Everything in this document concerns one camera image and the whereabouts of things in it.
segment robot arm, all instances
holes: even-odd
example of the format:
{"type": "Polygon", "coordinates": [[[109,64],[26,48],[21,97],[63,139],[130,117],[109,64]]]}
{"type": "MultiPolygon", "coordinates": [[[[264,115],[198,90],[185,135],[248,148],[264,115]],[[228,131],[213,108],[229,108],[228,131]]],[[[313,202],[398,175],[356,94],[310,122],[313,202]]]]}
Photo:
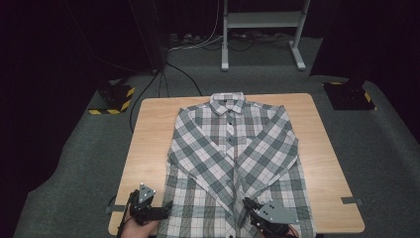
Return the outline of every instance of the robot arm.
{"type": "Polygon", "coordinates": [[[277,202],[271,200],[261,205],[245,197],[243,200],[245,209],[251,217],[251,224],[256,226],[265,238],[293,238],[288,234],[289,224],[295,224],[298,220],[277,202]]]}

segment wooden table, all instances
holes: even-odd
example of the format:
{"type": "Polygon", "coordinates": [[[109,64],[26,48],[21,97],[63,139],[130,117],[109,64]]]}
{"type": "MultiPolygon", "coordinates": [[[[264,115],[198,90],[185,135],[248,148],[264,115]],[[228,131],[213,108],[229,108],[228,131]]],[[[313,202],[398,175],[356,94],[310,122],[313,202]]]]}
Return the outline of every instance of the wooden table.
{"type": "MultiPolygon", "coordinates": [[[[152,206],[161,206],[167,152],[179,108],[203,103],[209,98],[153,98],[143,101],[116,205],[125,205],[130,192],[139,189],[143,182],[157,191],[152,206]]],[[[342,197],[352,197],[352,193],[312,97],[305,93],[293,93],[246,95],[246,98],[269,105],[284,105],[299,139],[299,155],[317,232],[364,231],[365,224],[356,204],[344,204],[342,201],[342,197]]],[[[108,228],[111,234],[117,234],[122,216],[123,212],[113,211],[108,228]]]]}

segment dark background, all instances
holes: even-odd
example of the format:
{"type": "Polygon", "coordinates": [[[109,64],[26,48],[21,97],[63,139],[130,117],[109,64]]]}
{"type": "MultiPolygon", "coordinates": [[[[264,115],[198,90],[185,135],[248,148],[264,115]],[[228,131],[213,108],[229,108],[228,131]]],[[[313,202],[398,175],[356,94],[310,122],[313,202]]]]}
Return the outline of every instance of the dark background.
{"type": "MultiPolygon", "coordinates": [[[[211,34],[216,1],[165,3],[160,16],[168,19],[171,33],[211,34]]],[[[230,1],[230,8],[280,11],[301,4],[244,0],[230,1]]],[[[385,93],[417,140],[418,10],[414,0],[313,0],[303,31],[303,37],[324,38],[311,74],[351,77],[358,71],[385,93]]],[[[27,193],[53,174],[62,146],[98,85],[150,73],[158,67],[151,59],[158,52],[148,50],[128,2],[121,0],[1,0],[0,24],[0,177],[7,194],[0,233],[9,237],[27,193]]],[[[218,26],[221,34],[221,11],[218,26]]]]}

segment hand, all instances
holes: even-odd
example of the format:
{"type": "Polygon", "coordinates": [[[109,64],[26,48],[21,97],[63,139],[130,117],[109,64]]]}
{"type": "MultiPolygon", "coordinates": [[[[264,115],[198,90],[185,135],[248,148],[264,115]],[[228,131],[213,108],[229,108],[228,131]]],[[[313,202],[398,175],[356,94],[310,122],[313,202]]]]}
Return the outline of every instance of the hand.
{"type": "Polygon", "coordinates": [[[126,224],[121,238],[148,238],[149,235],[158,227],[158,221],[149,221],[145,225],[139,225],[136,220],[126,216],[126,224]]]}

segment yellow and black hazard tape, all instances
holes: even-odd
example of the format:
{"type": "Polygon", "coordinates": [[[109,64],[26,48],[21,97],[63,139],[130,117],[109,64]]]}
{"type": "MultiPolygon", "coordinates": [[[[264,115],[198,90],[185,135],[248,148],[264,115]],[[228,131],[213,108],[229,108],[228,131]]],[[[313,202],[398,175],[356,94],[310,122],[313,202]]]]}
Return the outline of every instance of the yellow and black hazard tape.
{"type": "Polygon", "coordinates": [[[126,99],[122,100],[121,103],[119,103],[121,104],[121,106],[119,106],[118,108],[89,108],[88,112],[92,115],[104,115],[104,114],[115,115],[115,114],[120,114],[122,112],[125,112],[130,106],[130,102],[133,97],[133,93],[135,89],[136,89],[135,87],[132,87],[130,88],[130,90],[128,90],[126,99]]]}
{"type": "MultiPolygon", "coordinates": [[[[322,84],[324,86],[326,84],[330,84],[330,85],[343,85],[344,82],[323,82],[322,84]]],[[[377,107],[374,105],[373,101],[370,98],[370,95],[366,91],[365,91],[364,97],[365,97],[366,102],[363,101],[363,97],[362,96],[360,97],[360,100],[358,101],[359,103],[361,103],[363,105],[363,108],[371,108],[371,109],[377,110],[377,107]]]]}

